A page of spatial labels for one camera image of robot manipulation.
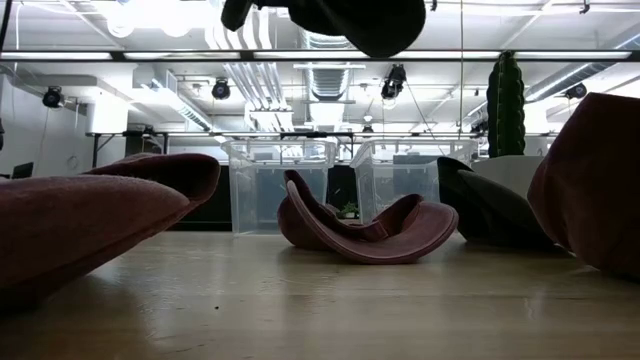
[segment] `cactus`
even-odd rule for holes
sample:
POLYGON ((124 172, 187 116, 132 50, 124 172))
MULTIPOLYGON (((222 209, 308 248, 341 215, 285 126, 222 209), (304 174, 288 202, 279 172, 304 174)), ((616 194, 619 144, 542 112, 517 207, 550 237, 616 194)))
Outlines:
POLYGON ((489 157, 524 155, 524 83, 512 51, 500 54, 489 76, 489 157))

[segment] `table surface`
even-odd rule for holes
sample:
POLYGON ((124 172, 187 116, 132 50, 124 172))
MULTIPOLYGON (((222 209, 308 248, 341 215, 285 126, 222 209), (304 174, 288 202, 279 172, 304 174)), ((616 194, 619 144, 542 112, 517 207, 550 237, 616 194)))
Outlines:
POLYGON ((454 236, 363 266, 281 236, 164 233, 0 319, 0 359, 639 359, 640 285, 454 236))

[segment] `maroon cushion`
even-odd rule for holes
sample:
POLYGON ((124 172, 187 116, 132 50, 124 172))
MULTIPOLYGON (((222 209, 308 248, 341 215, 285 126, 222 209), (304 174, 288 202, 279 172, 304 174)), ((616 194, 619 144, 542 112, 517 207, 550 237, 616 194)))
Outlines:
MULTIPOLYGON (((175 157, 154 158, 149 166, 155 172, 143 169, 149 162, 138 163, 138 171, 131 166, 133 162, 124 164, 132 173, 148 178, 160 174, 164 179, 166 169, 159 164, 166 161, 170 167, 175 157)), ((30 306, 42 300, 165 230, 194 204, 210 197, 219 175, 218 163, 200 155, 195 158, 199 160, 191 164, 199 168, 202 178, 176 173, 169 181, 189 196, 158 182, 111 175, 0 183, 0 308, 30 306)), ((116 164, 111 169, 118 173, 121 168, 116 164)), ((106 173, 103 170, 94 172, 106 173)))
POLYGON ((536 171, 529 202, 543 229, 585 263, 640 278, 640 99, 589 94, 536 171), (603 134, 603 124, 624 129, 603 134))
POLYGON ((346 225, 311 195, 295 171, 285 172, 287 198, 278 210, 278 224, 294 245, 333 250, 365 264, 414 262, 440 246, 458 223, 455 210, 408 195, 370 224, 346 225))

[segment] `white planter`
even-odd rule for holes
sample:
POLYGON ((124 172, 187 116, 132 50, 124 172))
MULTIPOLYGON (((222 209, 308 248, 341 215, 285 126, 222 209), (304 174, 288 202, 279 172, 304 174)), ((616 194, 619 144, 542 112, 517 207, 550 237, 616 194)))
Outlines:
POLYGON ((473 171, 520 194, 525 199, 542 156, 500 156, 471 164, 473 171))

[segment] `plastic storage container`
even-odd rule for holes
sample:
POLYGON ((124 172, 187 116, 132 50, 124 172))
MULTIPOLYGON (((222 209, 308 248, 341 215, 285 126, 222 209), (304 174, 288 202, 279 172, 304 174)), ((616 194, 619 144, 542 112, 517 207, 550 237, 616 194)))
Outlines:
POLYGON ((327 196, 336 146, 317 140, 228 141, 231 222, 234 234, 278 233, 277 211, 286 196, 284 171, 297 170, 321 203, 327 196))
POLYGON ((442 156, 471 162, 478 144, 471 140, 370 140, 353 160, 360 219, 371 221, 396 200, 421 194, 440 202, 436 159, 442 156))

